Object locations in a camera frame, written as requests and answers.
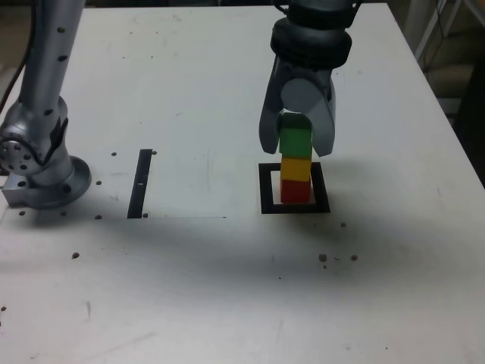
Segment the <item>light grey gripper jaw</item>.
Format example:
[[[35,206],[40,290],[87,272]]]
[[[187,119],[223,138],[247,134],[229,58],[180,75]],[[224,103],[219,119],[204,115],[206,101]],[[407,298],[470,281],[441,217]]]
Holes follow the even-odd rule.
[[[335,89],[331,78],[323,83],[305,78],[286,82],[280,93],[283,126],[311,128],[313,150],[319,157],[333,151],[335,140]]]

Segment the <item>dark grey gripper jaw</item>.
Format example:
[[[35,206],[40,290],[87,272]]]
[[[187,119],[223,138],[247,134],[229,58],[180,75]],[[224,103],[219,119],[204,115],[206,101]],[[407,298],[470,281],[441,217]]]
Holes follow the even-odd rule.
[[[274,60],[259,121],[258,135],[264,152],[274,154],[278,145],[278,115],[283,107],[278,76],[279,60]]]

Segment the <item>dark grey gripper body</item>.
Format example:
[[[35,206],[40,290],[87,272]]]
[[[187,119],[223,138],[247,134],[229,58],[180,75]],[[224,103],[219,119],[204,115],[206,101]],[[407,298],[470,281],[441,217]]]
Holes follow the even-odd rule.
[[[312,70],[283,60],[279,60],[279,68],[287,80],[301,78],[313,83],[319,89],[330,89],[333,86],[332,70]]]

